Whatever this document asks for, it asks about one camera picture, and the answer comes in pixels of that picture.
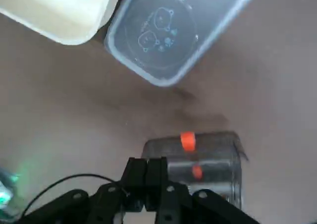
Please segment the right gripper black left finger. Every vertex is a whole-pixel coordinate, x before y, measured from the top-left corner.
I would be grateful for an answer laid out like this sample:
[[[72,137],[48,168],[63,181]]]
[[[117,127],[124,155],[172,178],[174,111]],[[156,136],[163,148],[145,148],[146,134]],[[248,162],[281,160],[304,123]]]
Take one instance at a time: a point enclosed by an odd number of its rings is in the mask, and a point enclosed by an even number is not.
[[[95,194],[73,189],[31,213],[24,211],[18,223],[112,224],[116,214],[141,211],[146,194],[146,170],[146,160],[129,158],[121,180],[101,176],[108,183],[101,185]]]

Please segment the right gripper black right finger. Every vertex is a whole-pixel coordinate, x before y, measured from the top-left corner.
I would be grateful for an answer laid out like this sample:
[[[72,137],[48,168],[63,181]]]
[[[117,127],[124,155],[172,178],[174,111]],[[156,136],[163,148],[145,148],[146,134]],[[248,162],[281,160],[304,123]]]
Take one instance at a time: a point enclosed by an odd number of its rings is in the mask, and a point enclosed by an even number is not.
[[[156,212],[157,224],[257,224],[258,221],[215,192],[170,181],[165,157],[147,166],[147,211]]]

